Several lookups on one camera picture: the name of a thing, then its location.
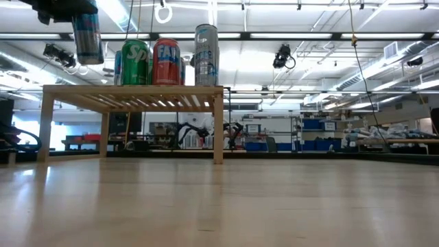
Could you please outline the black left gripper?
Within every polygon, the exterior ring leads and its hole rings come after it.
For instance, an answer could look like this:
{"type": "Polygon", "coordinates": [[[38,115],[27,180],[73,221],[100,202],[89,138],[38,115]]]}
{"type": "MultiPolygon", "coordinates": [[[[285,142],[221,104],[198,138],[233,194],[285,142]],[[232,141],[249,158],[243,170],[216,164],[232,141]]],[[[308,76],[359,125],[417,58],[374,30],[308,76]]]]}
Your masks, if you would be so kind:
{"type": "Polygon", "coordinates": [[[71,22],[73,15],[97,14],[98,7],[95,0],[73,0],[73,10],[69,0],[19,0],[30,5],[38,13],[38,20],[45,25],[53,20],[57,22],[71,22]]]}

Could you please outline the silver light-blue Red Bull can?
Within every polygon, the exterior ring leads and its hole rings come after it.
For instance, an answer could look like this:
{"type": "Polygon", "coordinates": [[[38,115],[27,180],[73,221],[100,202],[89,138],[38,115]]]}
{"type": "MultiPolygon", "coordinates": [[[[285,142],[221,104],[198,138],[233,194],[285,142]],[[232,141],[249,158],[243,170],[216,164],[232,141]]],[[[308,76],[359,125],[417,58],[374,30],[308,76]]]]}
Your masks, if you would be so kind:
{"type": "Polygon", "coordinates": [[[82,65],[103,64],[104,53],[98,15],[76,15],[73,17],[72,26],[78,62],[82,65]]]}

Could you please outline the silver Celsius Arctic Vibe can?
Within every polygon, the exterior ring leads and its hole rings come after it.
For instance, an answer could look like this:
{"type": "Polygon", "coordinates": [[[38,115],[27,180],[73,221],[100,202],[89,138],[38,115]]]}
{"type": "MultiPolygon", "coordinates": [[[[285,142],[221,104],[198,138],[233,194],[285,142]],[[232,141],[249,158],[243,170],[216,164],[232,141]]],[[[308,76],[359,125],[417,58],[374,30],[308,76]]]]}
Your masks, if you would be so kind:
{"type": "Polygon", "coordinates": [[[201,24],[195,29],[195,85],[217,86],[219,81],[218,32],[214,25],[201,24]]]}

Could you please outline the wooden slatted shelf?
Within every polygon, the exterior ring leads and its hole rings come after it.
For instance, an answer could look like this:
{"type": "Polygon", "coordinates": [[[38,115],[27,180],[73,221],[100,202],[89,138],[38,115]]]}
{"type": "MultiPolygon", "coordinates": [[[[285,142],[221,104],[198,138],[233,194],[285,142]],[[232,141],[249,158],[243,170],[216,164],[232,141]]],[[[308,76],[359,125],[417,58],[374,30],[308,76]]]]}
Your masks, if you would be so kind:
{"type": "Polygon", "coordinates": [[[40,113],[39,163],[55,161],[49,156],[54,102],[59,101],[102,115],[99,158],[107,156],[110,114],[116,112],[211,113],[214,118],[213,162],[224,158],[224,88],[222,86],[91,86],[44,85],[40,113]]]}

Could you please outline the black monitor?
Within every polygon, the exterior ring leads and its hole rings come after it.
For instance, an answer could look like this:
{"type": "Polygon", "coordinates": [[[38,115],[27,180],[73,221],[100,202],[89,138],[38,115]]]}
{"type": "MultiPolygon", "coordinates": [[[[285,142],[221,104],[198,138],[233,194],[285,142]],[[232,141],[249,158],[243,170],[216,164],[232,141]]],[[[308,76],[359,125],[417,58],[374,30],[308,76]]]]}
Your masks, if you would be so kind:
{"type": "Polygon", "coordinates": [[[109,133],[142,131],[142,113],[110,113],[109,133]]]}

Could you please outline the red and black bench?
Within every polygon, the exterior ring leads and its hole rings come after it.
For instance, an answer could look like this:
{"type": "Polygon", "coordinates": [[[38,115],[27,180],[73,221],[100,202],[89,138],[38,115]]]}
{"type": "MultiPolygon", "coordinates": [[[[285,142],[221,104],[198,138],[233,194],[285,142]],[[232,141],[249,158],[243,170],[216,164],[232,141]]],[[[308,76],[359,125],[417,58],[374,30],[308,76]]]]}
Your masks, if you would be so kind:
{"type": "Polygon", "coordinates": [[[100,134],[86,135],[67,135],[64,144],[64,150],[98,150],[100,145],[100,134]]]}

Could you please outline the metal storage rack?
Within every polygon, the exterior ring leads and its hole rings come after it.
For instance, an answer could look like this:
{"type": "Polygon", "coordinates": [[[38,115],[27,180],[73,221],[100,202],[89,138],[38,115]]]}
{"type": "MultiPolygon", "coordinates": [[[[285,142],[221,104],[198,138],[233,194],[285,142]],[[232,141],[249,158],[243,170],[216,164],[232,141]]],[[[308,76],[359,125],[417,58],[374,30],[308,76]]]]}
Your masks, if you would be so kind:
{"type": "Polygon", "coordinates": [[[238,122],[244,126],[237,137],[237,147],[246,151],[247,142],[267,143],[267,153],[307,153],[327,151],[296,151],[294,141],[312,141],[316,139],[340,139],[341,148],[348,145],[343,133],[347,128],[369,127],[370,110],[272,110],[244,113],[238,122]],[[319,119],[335,121],[337,130],[327,132],[321,130],[304,130],[303,119],[319,119]],[[291,152],[278,152],[276,143],[292,143],[291,152]]]}

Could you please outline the pile of bags and cloths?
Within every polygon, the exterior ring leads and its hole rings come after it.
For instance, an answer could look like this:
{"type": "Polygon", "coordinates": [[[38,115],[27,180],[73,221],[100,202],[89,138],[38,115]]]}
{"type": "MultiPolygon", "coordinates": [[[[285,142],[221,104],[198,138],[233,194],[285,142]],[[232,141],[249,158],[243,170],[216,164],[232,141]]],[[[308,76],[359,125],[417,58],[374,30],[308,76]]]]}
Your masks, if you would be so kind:
{"type": "Polygon", "coordinates": [[[436,136],[419,129],[408,129],[401,123],[387,127],[369,126],[363,128],[347,128],[343,130],[347,137],[358,139],[435,139],[436,136]]]}

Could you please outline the long wooden workbench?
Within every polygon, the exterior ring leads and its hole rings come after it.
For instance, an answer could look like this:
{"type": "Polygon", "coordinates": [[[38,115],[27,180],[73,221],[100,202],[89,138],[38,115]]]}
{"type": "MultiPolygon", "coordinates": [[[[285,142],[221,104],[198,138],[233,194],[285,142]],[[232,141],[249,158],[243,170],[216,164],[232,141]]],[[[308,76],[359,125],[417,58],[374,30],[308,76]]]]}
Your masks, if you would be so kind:
{"type": "Polygon", "coordinates": [[[439,155],[439,139],[362,139],[356,141],[356,146],[361,150],[366,146],[381,148],[384,152],[390,152],[393,144],[423,145],[427,148],[427,154],[439,155]]]}

